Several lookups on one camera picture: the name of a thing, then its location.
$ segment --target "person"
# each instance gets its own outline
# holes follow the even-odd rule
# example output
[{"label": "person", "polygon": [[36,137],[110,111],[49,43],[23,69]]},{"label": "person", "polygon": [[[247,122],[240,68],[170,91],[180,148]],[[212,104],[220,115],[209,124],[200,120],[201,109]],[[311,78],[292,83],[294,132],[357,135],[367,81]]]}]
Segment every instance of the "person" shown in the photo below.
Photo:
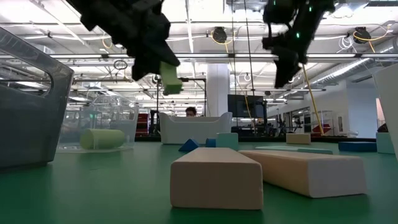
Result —
[{"label": "person", "polygon": [[190,107],[188,107],[188,108],[185,110],[185,114],[186,114],[187,116],[196,116],[196,115],[197,115],[197,110],[196,110],[194,107],[190,106]]}]

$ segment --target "white container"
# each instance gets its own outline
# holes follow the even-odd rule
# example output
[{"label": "white container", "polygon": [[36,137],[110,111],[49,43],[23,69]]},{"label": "white container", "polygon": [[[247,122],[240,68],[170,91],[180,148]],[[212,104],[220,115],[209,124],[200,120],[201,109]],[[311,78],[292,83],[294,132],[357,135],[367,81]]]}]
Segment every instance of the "white container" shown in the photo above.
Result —
[{"label": "white container", "polygon": [[396,95],[396,84],[398,82],[397,71],[398,64],[395,64],[377,72],[373,77],[377,91],[379,92],[381,108],[398,160],[398,119],[396,119],[398,111]]},{"label": "white container", "polygon": [[163,144],[184,144],[192,138],[205,144],[207,138],[215,139],[217,133],[230,133],[232,113],[220,117],[171,117],[159,113],[160,132]]}]

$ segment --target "computer screen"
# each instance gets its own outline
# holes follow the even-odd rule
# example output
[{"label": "computer screen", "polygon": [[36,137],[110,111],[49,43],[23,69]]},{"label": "computer screen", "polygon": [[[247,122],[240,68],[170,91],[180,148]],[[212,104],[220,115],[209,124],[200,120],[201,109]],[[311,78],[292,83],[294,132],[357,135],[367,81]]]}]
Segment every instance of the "computer screen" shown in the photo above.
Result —
[{"label": "computer screen", "polygon": [[247,96],[248,107],[244,95],[228,95],[228,112],[235,118],[263,118],[266,101],[262,96]]}]

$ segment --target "cream rectangular block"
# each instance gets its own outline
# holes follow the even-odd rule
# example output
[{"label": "cream rectangular block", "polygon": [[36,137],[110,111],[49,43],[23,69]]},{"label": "cream rectangular block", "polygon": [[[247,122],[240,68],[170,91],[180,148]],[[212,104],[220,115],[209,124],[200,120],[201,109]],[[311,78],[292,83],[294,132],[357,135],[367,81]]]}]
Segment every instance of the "cream rectangular block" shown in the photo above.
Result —
[{"label": "cream rectangular block", "polygon": [[287,144],[311,144],[311,134],[286,134]]},{"label": "cream rectangular block", "polygon": [[182,208],[261,209],[261,165],[232,149],[197,148],[172,163],[170,202]]},{"label": "cream rectangular block", "polygon": [[360,157],[285,151],[239,151],[259,162],[265,182],[312,198],[366,193]]}]

